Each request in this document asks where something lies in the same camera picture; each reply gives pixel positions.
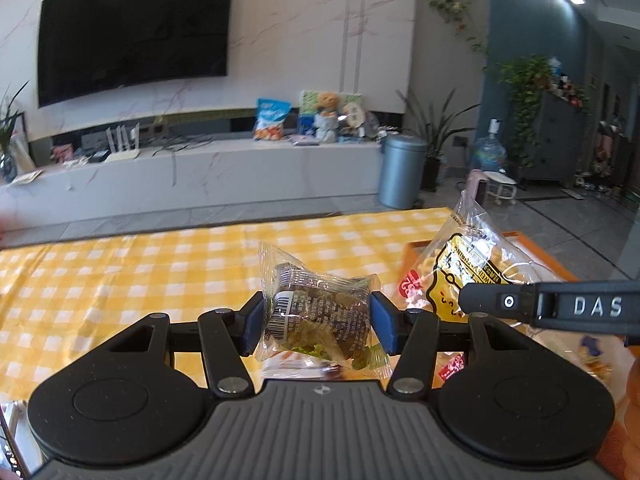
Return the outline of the pink small heater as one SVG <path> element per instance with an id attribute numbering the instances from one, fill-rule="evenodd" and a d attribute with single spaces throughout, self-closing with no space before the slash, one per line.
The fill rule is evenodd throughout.
<path id="1" fill-rule="evenodd" d="M 488 177 L 482 170 L 473 169 L 468 175 L 466 180 L 465 191 L 468 195 L 475 200 L 480 206 L 484 205 L 486 192 L 488 189 Z"/>

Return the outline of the dark brown snack packet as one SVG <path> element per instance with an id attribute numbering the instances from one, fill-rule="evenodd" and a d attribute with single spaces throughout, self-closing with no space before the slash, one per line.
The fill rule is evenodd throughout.
<path id="1" fill-rule="evenodd" d="M 372 328 L 374 274 L 341 278 L 309 270 L 276 246 L 259 245 L 264 324 L 254 351 L 262 379 L 390 378 Z"/>

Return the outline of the brown teddy bear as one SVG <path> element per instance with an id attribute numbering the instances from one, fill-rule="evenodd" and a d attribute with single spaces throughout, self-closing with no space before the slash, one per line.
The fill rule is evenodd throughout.
<path id="1" fill-rule="evenodd" d="M 320 117 L 337 118 L 338 108 L 340 107 L 340 96 L 331 91 L 321 91 L 318 94 L 316 112 Z"/>

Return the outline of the white marble tv cabinet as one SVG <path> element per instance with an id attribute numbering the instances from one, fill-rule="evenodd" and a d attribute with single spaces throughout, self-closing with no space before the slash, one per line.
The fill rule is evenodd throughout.
<path id="1" fill-rule="evenodd" d="M 374 143 L 295 146 L 288 141 L 214 141 L 171 153 L 147 148 L 131 160 L 41 169 L 1 188 L 6 231 L 175 209 L 368 195 L 383 156 Z"/>

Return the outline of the round white hand fan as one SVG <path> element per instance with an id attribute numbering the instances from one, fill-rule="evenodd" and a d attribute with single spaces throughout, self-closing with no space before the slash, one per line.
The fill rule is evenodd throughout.
<path id="1" fill-rule="evenodd" d="M 360 136 L 360 130 L 366 122 L 366 112 L 357 102 L 348 102 L 343 107 L 343 114 L 346 116 L 346 122 L 352 131 Z"/>

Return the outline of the yellow white checkered tablecloth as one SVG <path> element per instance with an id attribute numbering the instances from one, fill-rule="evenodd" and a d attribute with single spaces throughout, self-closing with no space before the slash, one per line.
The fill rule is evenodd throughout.
<path id="1" fill-rule="evenodd" d="M 152 312 L 191 322 L 237 309 L 260 287 L 258 246 L 311 270 L 398 281 L 405 248 L 430 240 L 446 208 L 235 224 L 43 244 L 1 253 L 1 399 L 46 378 Z"/>

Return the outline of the yellow puffed snack bag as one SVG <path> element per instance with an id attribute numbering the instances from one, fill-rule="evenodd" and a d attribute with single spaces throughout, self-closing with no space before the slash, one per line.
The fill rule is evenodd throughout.
<path id="1" fill-rule="evenodd" d="M 560 282 L 561 275 L 498 231 L 487 211 L 463 191 L 454 210 L 398 280 L 398 308 L 423 309 L 462 322 L 459 294 L 467 284 Z"/>

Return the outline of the white wifi router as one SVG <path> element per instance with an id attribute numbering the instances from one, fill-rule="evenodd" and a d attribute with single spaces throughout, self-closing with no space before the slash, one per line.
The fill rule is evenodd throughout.
<path id="1" fill-rule="evenodd" d="M 106 162 L 124 162 L 140 155 L 140 125 L 132 128 L 117 126 L 106 130 L 108 154 Z"/>

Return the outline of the white small stool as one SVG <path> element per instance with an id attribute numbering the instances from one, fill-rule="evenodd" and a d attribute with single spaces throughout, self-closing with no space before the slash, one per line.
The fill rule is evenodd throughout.
<path id="1" fill-rule="evenodd" d="M 495 204 L 514 204 L 518 185 L 516 182 L 499 171 L 485 171 L 487 180 L 487 194 L 494 200 Z"/>

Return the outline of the orange cardboard box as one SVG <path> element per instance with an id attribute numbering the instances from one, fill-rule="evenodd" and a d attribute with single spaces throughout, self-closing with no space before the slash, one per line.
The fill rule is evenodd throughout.
<path id="1" fill-rule="evenodd" d="M 576 281 L 570 271 L 523 233 L 503 234 L 535 263 L 532 270 L 538 275 Z M 431 240 L 419 240 L 405 246 L 398 281 L 411 270 L 430 243 Z M 616 405 L 615 422 L 597 462 L 615 479 L 639 479 L 639 346 L 625 347 L 620 336 L 516 327 L 608 388 Z"/>

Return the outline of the blue water jug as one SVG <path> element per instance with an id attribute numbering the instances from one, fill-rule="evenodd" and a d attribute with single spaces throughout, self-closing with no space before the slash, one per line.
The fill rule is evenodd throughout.
<path id="1" fill-rule="evenodd" d="M 506 162 L 506 149 L 498 139 L 501 122 L 492 118 L 486 136 L 479 138 L 472 149 L 472 168 L 501 172 Z"/>

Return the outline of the potted long-leaf plant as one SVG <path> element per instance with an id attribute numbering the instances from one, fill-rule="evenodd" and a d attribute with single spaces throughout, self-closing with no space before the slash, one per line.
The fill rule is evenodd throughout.
<path id="1" fill-rule="evenodd" d="M 402 124 L 401 132 L 415 136 L 426 142 L 426 157 L 423 169 L 421 188 L 424 191 L 434 192 L 438 187 L 438 175 L 442 166 L 442 149 L 445 142 L 457 134 L 473 131 L 473 127 L 455 127 L 456 120 L 466 113 L 480 107 L 475 103 L 458 112 L 450 112 L 451 104 L 457 89 L 453 88 L 445 99 L 439 112 L 436 112 L 434 104 L 428 104 L 424 108 L 416 94 L 408 89 L 406 93 L 396 91 L 396 96 L 401 99 L 406 109 L 406 119 Z"/>

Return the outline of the black wall television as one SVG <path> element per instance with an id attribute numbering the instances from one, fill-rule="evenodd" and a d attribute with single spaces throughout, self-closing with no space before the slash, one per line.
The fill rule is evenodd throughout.
<path id="1" fill-rule="evenodd" d="M 231 0 L 43 0 L 38 103 L 228 73 Z"/>

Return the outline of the green plant glass vase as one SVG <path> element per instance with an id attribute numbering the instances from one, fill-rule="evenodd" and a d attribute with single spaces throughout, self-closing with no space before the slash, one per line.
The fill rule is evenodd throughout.
<path id="1" fill-rule="evenodd" d="M 15 130 L 17 119 L 22 112 L 14 110 L 13 105 L 17 97 L 27 87 L 28 81 L 18 88 L 14 95 L 8 98 L 4 96 L 1 100 L 1 120 L 0 120 L 0 145 L 1 145 L 1 177 L 6 184 L 10 184 L 17 176 L 16 162 L 11 155 L 11 139 Z"/>

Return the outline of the blue metal trash bin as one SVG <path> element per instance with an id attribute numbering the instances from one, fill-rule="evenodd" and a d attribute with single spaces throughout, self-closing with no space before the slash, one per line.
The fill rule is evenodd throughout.
<path id="1" fill-rule="evenodd" d="M 411 209 L 418 199 L 427 143 L 420 136 L 392 134 L 383 143 L 378 201 L 393 209 Z"/>

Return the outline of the hanging green vine plant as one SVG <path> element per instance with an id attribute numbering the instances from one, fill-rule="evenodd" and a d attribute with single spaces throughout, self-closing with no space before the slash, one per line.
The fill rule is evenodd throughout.
<path id="1" fill-rule="evenodd" d="M 454 26 L 454 33 L 463 36 L 474 52 L 488 58 L 487 41 L 472 21 L 471 3 L 460 0 L 427 0 L 427 3 L 446 24 Z M 510 87 L 509 103 L 514 120 L 509 141 L 510 159 L 519 167 L 533 167 L 539 143 L 534 122 L 552 79 L 549 60 L 541 54 L 530 54 L 512 62 L 497 63 L 496 69 L 499 81 Z"/>

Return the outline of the dark grey drawer cabinet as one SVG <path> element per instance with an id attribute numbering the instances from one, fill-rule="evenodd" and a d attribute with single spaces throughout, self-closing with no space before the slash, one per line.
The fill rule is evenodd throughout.
<path id="1" fill-rule="evenodd" d="M 533 166 L 523 170 L 527 181 L 568 183 L 573 180 L 582 151 L 587 115 L 553 94 L 546 94 L 535 122 L 539 141 Z"/>

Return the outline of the blue white snack bag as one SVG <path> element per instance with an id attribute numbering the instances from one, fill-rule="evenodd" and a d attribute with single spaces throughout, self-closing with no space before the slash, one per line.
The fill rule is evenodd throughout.
<path id="1" fill-rule="evenodd" d="M 260 98 L 257 100 L 254 139 L 279 141 L 284 137 L 284 123 L 292 104 L 286 101 Z"/>

